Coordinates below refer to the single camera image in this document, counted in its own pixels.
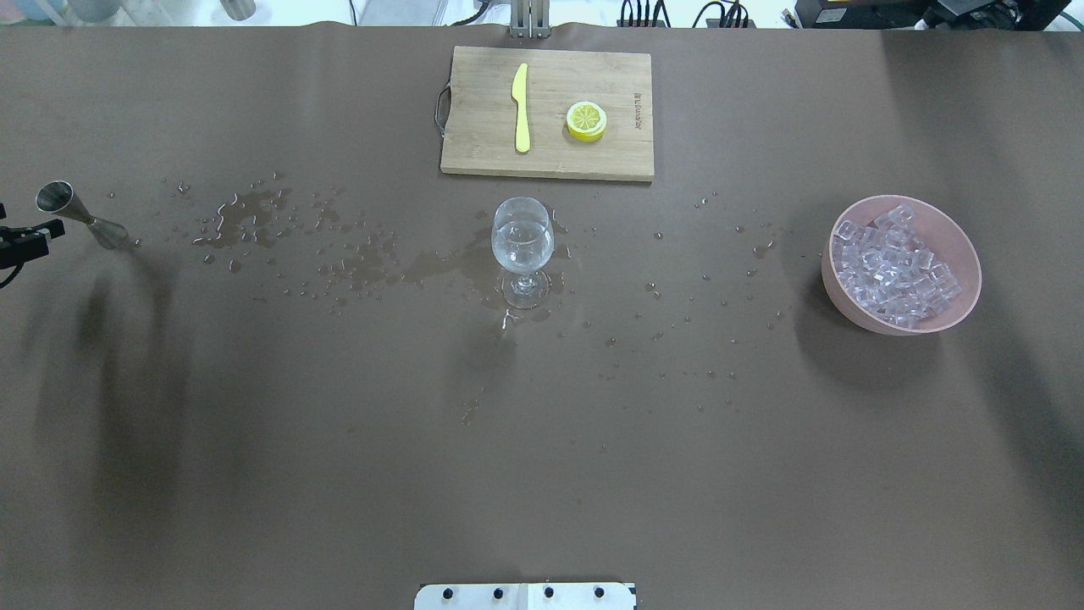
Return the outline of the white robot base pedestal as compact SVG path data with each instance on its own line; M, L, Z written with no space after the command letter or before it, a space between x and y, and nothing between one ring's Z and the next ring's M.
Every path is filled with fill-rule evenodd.
M621 582L429 584L414 609L638 609L635 585Z

